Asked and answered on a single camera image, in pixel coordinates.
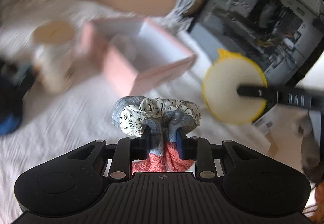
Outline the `coral knitted cloth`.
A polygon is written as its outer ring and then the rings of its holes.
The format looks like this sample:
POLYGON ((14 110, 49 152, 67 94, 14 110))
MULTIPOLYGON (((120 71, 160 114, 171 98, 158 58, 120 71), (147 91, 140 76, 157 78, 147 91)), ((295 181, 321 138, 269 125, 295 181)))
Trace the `coral knitted cloth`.
POLYGON ((175 143, 165 142, 162 156, 150 153, 146 160, 134 161, 132 163, 132 173, 184 172, 193 164, 193 160, 180 159, 175 143))

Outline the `letter print fabric scrunchie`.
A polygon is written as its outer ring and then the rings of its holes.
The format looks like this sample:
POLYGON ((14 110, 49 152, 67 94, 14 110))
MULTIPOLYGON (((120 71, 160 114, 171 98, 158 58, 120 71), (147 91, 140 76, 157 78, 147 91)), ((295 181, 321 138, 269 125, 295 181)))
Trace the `letter print fabric scrunchie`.
POLYGON ((150 128, 150 153, 163 156, 164 142, 176 142, 176 132, 190 133, 200 125, 202 109, 180 99, 127 96, 119 99, 112 113, 112 124, 124 134, 141 137, 150 128))

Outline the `white textured table cloth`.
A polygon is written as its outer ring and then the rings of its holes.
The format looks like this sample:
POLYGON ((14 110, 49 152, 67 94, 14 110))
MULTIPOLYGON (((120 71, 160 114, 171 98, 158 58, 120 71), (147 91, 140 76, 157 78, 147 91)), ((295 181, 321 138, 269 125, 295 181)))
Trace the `white textured table cloth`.
MULTIPOLYGON (((28 59, 33 53, 33 30, 48 20, 67 20, 80 30, 88 20, 122 15, 87 0, 1 0, 1 56, 9 60, 28 59)), ((210 59, 192 39, 185 42, 198 55, 193 68, 147 96, 194 102, 202 109, 200 126, 194 135, 211 143, 234 140, 267 154, 271 144, 253 125, 225 125, 209 113, 201 95, 201 83, 210 59)), ((93 140, 115 143, 123 137, 111 122, 117 100, 105 77, 85 61, 75 66, 73 86, 67 92, 50 95, 41 86, 33 86, 26 96, 22 125, 1 138, 1 223, 11 223, 21 214, 13 188, 24 171, 93 140)))

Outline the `pink open gift box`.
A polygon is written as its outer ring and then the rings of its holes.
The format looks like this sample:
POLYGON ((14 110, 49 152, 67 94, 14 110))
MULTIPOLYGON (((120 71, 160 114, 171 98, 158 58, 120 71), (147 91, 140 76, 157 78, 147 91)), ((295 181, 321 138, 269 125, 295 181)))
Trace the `pink open gift box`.
POLYGON ((149 18, 109 18, 86 22, 81 48, 121 96, 139 96, 174 80, 197 55, 149 18))

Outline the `black blue knee pad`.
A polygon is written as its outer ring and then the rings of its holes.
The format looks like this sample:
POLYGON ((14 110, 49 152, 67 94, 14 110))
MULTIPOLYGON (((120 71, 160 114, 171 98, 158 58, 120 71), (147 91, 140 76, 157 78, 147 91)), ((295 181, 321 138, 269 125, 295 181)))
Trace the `black blue knee pad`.
POLYGON ((24 97, 35 83, 30 64, 15 64, 1 58, 1 136, 22 124, 24 97))

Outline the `clear jar beige lid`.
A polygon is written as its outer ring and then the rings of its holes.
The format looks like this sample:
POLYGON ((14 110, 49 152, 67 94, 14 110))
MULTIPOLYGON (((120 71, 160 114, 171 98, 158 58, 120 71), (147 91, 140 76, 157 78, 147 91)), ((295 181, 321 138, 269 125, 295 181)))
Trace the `clear jar beige lid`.
POLYGON ((49 93, 64 92, 72 85, 74 39, 74 26, 61 20, 46 22, 32 33, 33 69, 49 93))

